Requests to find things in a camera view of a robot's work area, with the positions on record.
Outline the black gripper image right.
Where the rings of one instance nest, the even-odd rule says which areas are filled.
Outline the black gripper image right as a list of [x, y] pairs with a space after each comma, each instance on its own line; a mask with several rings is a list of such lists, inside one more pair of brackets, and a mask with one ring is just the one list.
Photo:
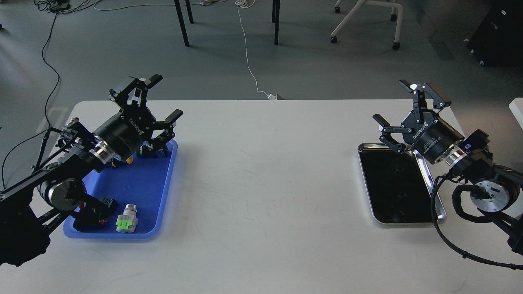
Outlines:
[[[465, 139], [436, 113], [449, 107], [451, 100], [431, 82], [420, 85], [399, 80], [398, 83], [413, 95], [413, 111], [401, 123], [403, 127], [390, 126], [381, 115], [373, 115], [372, 118], [382, 127], [380, 141], [392, 151], [402, 154], [407, 146], [391, 135], [402, 133], [404, 142], [413, 146], [428, 162], [440, 162], [443, 153]], [[432, 108], [436, 112], [429, 110], [426, 96], [432, 99]]]

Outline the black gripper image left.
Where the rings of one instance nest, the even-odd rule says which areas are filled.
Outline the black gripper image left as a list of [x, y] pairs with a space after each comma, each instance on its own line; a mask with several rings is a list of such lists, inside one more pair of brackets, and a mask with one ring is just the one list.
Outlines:
[[[123, 160], [132, 156], [143, 142], [153, 149], [160, 149], [175, 136], [176, 120], [183, 115], [183, 111], [176, 109], [165, 121], [155, 122], [155, 117], [146, 106], [149, 89], [162, 79], [160, 74], [148, 79], [129, 77], [109, 91], [109, 99], [118, 105], [120, 111], [95, 129], [94, 134]], [[153, 130], [162, 132], [151, 139]]]

